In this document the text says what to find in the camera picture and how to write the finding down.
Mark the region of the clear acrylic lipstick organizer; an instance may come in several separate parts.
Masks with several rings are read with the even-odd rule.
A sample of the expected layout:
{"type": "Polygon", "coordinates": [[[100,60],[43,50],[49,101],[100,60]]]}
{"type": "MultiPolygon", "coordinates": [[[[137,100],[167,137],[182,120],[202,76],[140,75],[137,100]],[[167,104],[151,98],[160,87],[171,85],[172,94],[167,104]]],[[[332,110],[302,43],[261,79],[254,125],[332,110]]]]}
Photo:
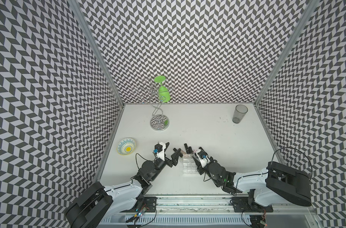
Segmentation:
{"type": "Polygon", "coordinates": [[[193,160],[194,154],[184,154],[182,157],[182,174],[185,177],[200,176],[193,160]]]}

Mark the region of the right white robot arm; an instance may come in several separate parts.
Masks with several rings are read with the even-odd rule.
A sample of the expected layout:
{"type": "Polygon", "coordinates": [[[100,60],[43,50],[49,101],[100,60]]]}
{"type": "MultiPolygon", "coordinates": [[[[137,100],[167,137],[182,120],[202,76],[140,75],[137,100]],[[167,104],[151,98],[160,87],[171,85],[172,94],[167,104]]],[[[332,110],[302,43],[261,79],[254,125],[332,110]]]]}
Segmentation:
{"type": "Polygon", "coordinates": [[[229,172],[202,148],[194,153],[193,159],[200,175],[233,196],[239,192],[247,193],[249,204],[262,207],[285,203],[302,207],[312,205],[311,176],[304,171],[270,161],[266,168],[256,172],[229,172]]]}

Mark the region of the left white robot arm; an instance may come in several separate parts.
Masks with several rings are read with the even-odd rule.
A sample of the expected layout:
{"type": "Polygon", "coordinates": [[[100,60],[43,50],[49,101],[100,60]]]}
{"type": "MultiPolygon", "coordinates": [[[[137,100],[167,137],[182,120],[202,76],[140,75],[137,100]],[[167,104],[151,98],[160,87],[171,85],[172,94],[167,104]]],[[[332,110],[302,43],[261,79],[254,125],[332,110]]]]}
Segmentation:
{"type": "Polygon", "coordinates": [[[71,228],[95,228],[104,217],[120,212],[137,209],[142,213],[148,206],[143,202],[145,194],[151,189],[154,181],[166,167],[177,166],[183,156],[181,149],[173,150],[168,158],[165,154],[169,143],[158,143],[154,146],[153,160],[145,160],[138,167],[138,172],[128,182],[103,186],[93,183],[65,209],[64,215],[71,228]]]}

